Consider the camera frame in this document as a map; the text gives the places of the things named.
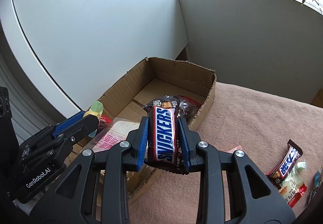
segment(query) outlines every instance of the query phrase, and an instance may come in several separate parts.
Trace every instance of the camera lens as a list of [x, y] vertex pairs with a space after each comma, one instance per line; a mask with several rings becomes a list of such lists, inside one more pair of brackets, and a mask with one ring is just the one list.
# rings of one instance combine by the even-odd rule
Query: camera lens
[[6, 111], [9, 112], [10, 107], [9, 107], [9, 101], [7, 98], [4, 100], [4, 107], [5, 107]]
[[4, 115], [4, 106], [3, 106], [3, 101], [0, 98], [0, 116], [2, 117]]

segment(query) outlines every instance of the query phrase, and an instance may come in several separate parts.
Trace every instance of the green leaf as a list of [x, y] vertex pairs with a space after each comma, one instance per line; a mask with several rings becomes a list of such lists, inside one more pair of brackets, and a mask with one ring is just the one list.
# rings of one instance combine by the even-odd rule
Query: green leaf
[[306, 0], [303, 0], [303, 1], [302, 1], [302, 6], [303, 6], [303, 4], [305, 3], [305, 1], [306, 1]]

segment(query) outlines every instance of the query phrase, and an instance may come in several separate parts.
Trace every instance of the pink fabric surface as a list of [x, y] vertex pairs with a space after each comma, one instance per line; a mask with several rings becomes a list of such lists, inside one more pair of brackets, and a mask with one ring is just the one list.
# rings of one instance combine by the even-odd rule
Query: pink fabric surface
[[[323, 164], [323, 109], [235, 85], [216, 83], [215, 99], [198, 128], [203, 141], [218, 150], [241, 145], [247, 155], [268, 173], [294, 140], [302, 149], [299, 161], [307, 162], [302, 172], [307, 192], [293, 207], [298, 216], [314, 188], [313, 176]], [[196, 223], [199, 173], [188, 176], [164, 172], [153, 187], [130, 208], [132, 224]], [[226, 199], [226, 217], [228, 213]]]

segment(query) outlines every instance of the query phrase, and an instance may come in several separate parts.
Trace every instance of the metal screw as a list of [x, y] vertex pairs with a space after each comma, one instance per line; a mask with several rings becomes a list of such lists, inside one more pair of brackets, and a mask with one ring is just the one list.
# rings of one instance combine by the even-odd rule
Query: metal screw
[[53, 149], [51, 149], [51, 150], [49, 150], [48, 152], [47, 152], [47, 155], [51, 155], [51, 154], [53, 154], [54, 153], [54, 150]]
[[90, 156], [92, 154], [92, 150], [91, 149], [85, 149], [82, 152], [83, 156]]
[[120, 142], [120, 147], [122, 147], [122, 148], [127, 148], [129, 145], [130, 144], [129, 144], [128, 141], [122, 141], [122, 142]]
[[235, 151], [235, 155], [239, 156], [239, 157], [243, 157], [244, 156], [244, 152], [242, 150], [236, 150]]
[[200, 146], [201, 148], [206, 148], [208, 145], [209, 145], [209, 144], [208, 144], [207, 142], [205, 142], [205, 141], [200, 141], [200, 142], [199, 142], [199, 146]]

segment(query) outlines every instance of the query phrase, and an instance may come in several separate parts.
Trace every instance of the black seam line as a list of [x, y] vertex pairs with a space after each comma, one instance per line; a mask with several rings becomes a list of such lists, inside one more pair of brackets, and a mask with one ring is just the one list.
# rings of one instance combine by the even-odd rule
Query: black seam line
[[18, 21], [18, 24], [20, 26], [20, 30], [22, 32], [22, 34], [24, 35], [25, 37], [25, 41], [27, 42], [27, 44], [29, 45], [29, 48], [31, 49], [31, 51], [33, 52], [35, 58], [38, 60], [38, 63], [43, 67], [43, 69], [45, 70], [46, 74], [51, 78], [51, 80], [54, 82], [54, 84], [62, 91], [62, 93], [79, 109], [79, 110], [83, 110], [82, 108], [80, 108], [67, 94], [66, 92], [60, 87], [60, 85], [56, 82], [56, 80], [49, 74], [49, 72], [47, 71], [47, 69], [45, 68], [45, 66], [43, 65], [43, 63], [40, 61], [40, 59], [38, 58], [37, 54], [35, 53], [35, 51], [33, 50], [31, 44], [29, 43], [26, 35], [25, 35], [25, 32], [24, 30], [22, 29], [22, 26], [20, 24], [20, 21], [19, 21], [19, 18], [17, 16], [17, 12], [16, 12], [16, 8], [15, 8], [15, 4], [14, 4], [14, 1], [11, 0], [11, 3], [12, 3], [12, 6], [14, 8], [14, 12], [15, 12], [15, 15], [16, 15], [16, 19]]

